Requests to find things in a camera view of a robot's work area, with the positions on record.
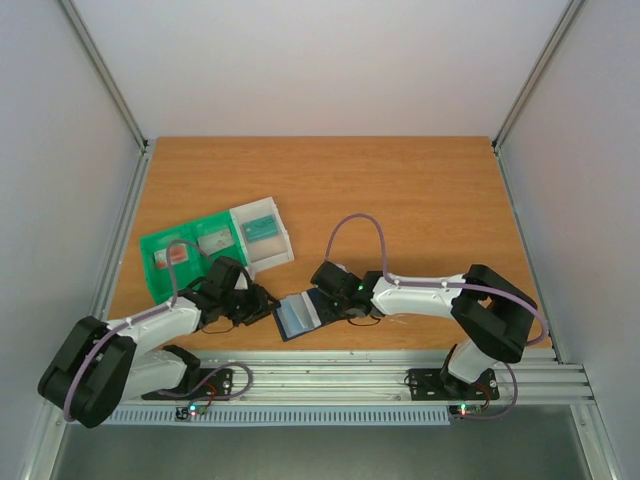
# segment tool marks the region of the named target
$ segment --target white panel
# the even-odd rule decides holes
[[[591,0],[504,149],[553,325],[640,471],[640,3]]]
[[[449,425],[447,407],[427,405],[402,406],[254,406],[216,403],[204,415],[176,418],[182,406],[121,405],[105,425],[163,425],[201,427],[300,427],[323,426],[402,426]]]
[[[566,0],[76,0],[143,132],[494,136]]]
[[[89,313],[136,146],[56,2],[0,3],[0,478],[36,386]]]

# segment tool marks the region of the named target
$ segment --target wire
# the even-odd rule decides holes
[[[498,295],[500,297],[506,298],[507,300],[511,300],[514,303],[517,303],[522,308],[524,308],[529,313],[531,313],[540,323],[540,327],[542,328],[540,335],[538,335],[536,338],[532,340],[528,340],[525,345],[527,346],[536,345],[542,342],[549,335],[549,324],[546,318],[544,318],[544,315],[542,315],[541,312],[536,310],[529,303],[527,303],[520,297],[513,295],[512,293],[505,292],[504,290],[500,290],[493,287],[485,287],[484,285],[474,285],[472,283],[462,283],[462,282],[441,283],[438,281],[428,281],[428,280],[427,281],[403,280],[402,277],[389,273],[388,259],[387,259],[387,245],[384,238],[384,232],[382,231],[382,226],[374,217],[366,213],[354,213],[352,215],[349,215],[343,218],[342,220],[340,220],[340,222],[338,222],[338,224],[334,227],[333,231],[331,232],[331,236],[329,237],[327,250],[325,251],[325,254],[324,254],[325,261],[329,260],[331,247],[333,246],[333,242],[340,228],[349,220],[353,220],[354,218],[365,218],[369,220],[371,223],[373,223],[374,227],[376,227],[376,230],[378,232],[378,237],[380,238],[380,255],[382,257],[382,275],[384,276],[387,282],[398,285],[398,286],[404,286],[404,287],[460,288],[465,290],[474,290],[477,292],[488,293],[490,295]]]
[[[347,318],[347,322],[353,325],[354,327],[375,327],[377,324],[379,324],[382,321],[381,318],[374,318],[374,320],[375,322],[373,323],[355,323],[352,318]]]
[[[207,406],[204,407],[204,411],[206,413],[207,410],[209,410],[209,407],[211,406],[211,404],[213,403],[213,399],[216,396],[216,393],[218,393],[218,391],[216,390],[216,387],[211,385],[209,382],[205,383],[204,385],[205,387],[209,387],[211,389],[211,394],[209,395],[209,402],[207,403]]]
[[[229,333],[231,330],[233,330],[234,328],[236,328],[235,325],[231,325],[231,328],[227,329],[227,330],[222,330],[220,332],[207,332],[204,328],[202,330],[200,330],[202,333],[206,334],[206,335],[218,335],[220,333]]]
[[[503,417],[509,415],[513,411],[513,408],[516,406],[516,402],[518,401],[518,381],[516,380],[516,374],[514,373],[514,371],[511,368],[511,366],[508,363],[504,363],[503,365],[505,367],[507,367],[507,370],[509,371],[509,374],[511,375],[511,381],[513,382],[513,397],[511,398],[511,403],[507,406],[507,408],[505,408],[500,413],[496,413],[495,415],[473,415],[473,414],[460,415],[460,414],[455,414],[455,415],[451,415],[453,418],[468,418],[470,420],[497,420],[499,418],[503,418]]]
[[[75,396],[76,391],[78,390],[80,381],[82,380],[82,377],[84,376],[88,368],[91,366],[95,358],[100,353],[100,350],[102,350],[102,348],[107,344],[107,342],[122,330],[125,330],[126,328],[132,327],[134,325],[137,325],[138,323],[143,322],[151,317],[154,317],[159,313],[167,312],[175,306],[176,302],[178,301],[178,280],[176,279],[173,263],[171,262],[170,252],[171,252],[171,247],[178,243],[183,243],[185,245],[188,245],[196,249],[200,253],[200,255],[203,255],[205,258],[207,258],[210,262],[213,263],[213,260],[206,254],[206,252],[193,242],[190,242],[188,240],[182,240],[182,239],[175,239],[169,242],[169,244],[167,245],[166,256],[167,256],[167,269],[169,271],[169,278],[171,279],[171,289],[172,289],[171,300],[168,303],[165,302],[154,308],[145,310],[144,312],[134,315],[133,317],[128,319],[128,321],[124,321],[120,325],[117,325],[111,330],[109,330],[100,340],[98,340],[98,342],[93,346],[93,348],[89,351],[87,356],[84,358],[83,362],[80,364],[78,371],[76,372],[75,376],[73,377],[73,380],[71,381],[69,390],[67,390],[67,396],[64,399],[64,405],[62,408],[64,419],[67,422],[73,422],[75,420],[71,416],[71,403],[73,402],[73,397]]]
[[[202,387],[202,385],[207,383],[209,381],[209,379],[211,377],[213,377],[216,373],[220,372],[220,370],[223,370],[225,368],[231,368],[231,367],[238,367],[238,368],[241,368],[242,370],[244,370],[246,372],[246,374],[247,374],[247,384],[244,387],[242,387],[242,389],[240,391],[238,391],[238,392],[230,393],[229,395],[219,395],[219,396],[216,397],[216,399],[217,400],[231,400],[233,398],[237,398],[240,395],[244,395],[245,393],[247,393],[249,391],[249,389],[251,388],[251,386],[253,385],[253,372],[251,371],[251,369],[249,368],[249,366],[246,363],[242,363],[242,362],[223,363],[218,368],[210,371],[202,380],[200,380],[200,383],[198,383],[195,387],[193,387],[191,389],[191,391],[188,392],[188,393],[174,393],[174,392],[170,392],[168,390],[158,390],[156,393],[159,393],[160,395],[165,395],[165,396],[171,397],[171,398],[188,397],[189,395],[193,395],[193,393],[197,392],[198,389],[200,387]],[[197,398],[195,400],[192,400],[192,402],[200,401],[200,400],[206,400],[206,399],[207,399],[207,397]]]
[[[481,383],[476,383],[475,386],[478,388],[478,390],[484,393],[485,402],[480,409],[481,411],[484,412],[487,408],[489,408],[489,405],[491,405],[491,394],[489,393],[489,390],[487,390],[487,387],[485,387]]]

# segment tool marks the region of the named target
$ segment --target small box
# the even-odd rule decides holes
[[[289,234],[273,198],[229,210],[248,264],[256,272],[293,260]]]

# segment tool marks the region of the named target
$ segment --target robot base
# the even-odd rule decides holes
[[[440,372],[441,369],[439,368],[412,368],[407,371],[405,384],[409,387],[409,391],[411,392],[411,400],[486,400],[486,394],[474,385],[469,385],[469,387],[461,392],[459,396],[452,395],[447,391],[443,381],[440,379]],[[497,400],[500,398],[496,375],[493,370],[485,370],[482,375],[480,375],[480,378],[478,378],[477,383],[487,389],[491,400]]]
[[[205,378],[210,372],[212,372],[212,368],[201,368],[198,371],[198,377],[195,383],[200,383],[200,381]],[[220,370],[218,373],[213,375],[207,380],[207,383],[213,385],[216,389],[216,395],[229,395],[231,393],[231,389],[233,387],[233,370],[230,368],[225,368]],[[187,395],[185,397],[173,398],[168,397],[166,395],[162,395],[161,393],[151,392],[145,395],[142,395],[143,400],[180,400],[180,401],[188,401],[194,400],[196,398],[203,398],[209,396],[209,391],[211,389],[206,385],[203,385],[191,395]]]

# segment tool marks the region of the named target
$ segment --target green tray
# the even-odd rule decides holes
[[[211,258],[219,256],[227,256],[234,258],[247,266],[238,232],[234,227],[231,213],[229,211],[217,213],[210,217],[200,218],[193,222],[185,223],[177,227],[163,230],[146,237],[140,238],[140,251],[142,252],[142,263],[144,265],[144,275],[147,280],[147,286],[151,292],[151,296],[156,304],[167,301],[171,298],[171,279],[169,278],[169,270],[167,268],[159,269],[156,267],[154,253],[158,250],[166,249],[171,240],[177,238],[189,240],[197,243],[198,238],[204,235],[218,232],[228,228],[234,240],[234,244],[210,255]],[[174,265],[176,279],[178,281],[178,289],[186,287],[189,282],[198,277],[205,276],[209,271],[211,262],[202,257],[195,249],[187,246],[189,259],[186,262]]]

